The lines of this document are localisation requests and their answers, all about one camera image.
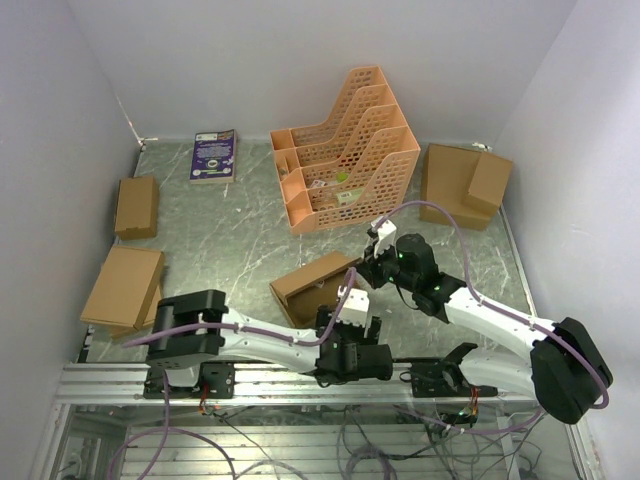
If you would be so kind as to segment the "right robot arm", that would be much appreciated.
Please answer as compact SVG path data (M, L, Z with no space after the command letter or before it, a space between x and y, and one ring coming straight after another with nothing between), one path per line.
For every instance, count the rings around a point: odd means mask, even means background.
M370 287L392 284L409 292L422 313L508 349L505 356L473 346L451 353L453 364L440 373L448 393L463 395L473 386L519 393L570 425L602 405L613 375L578 320L524 315L472 293L463 280L440 271L431 246L419 234L405 234L392 245L375 241L356 269Z

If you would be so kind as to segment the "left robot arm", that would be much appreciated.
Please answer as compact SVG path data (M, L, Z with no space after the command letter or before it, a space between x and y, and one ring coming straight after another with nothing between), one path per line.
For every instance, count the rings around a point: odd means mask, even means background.
M393 374L390 347L378 342L380 320L368 316L368 294L338 290L339 311L322 305L314 328L269 326L225 305L225 294L204 290L159 302L146 363L167 373L182 397L203 387L202 365L219 356L279 365L322 387Z

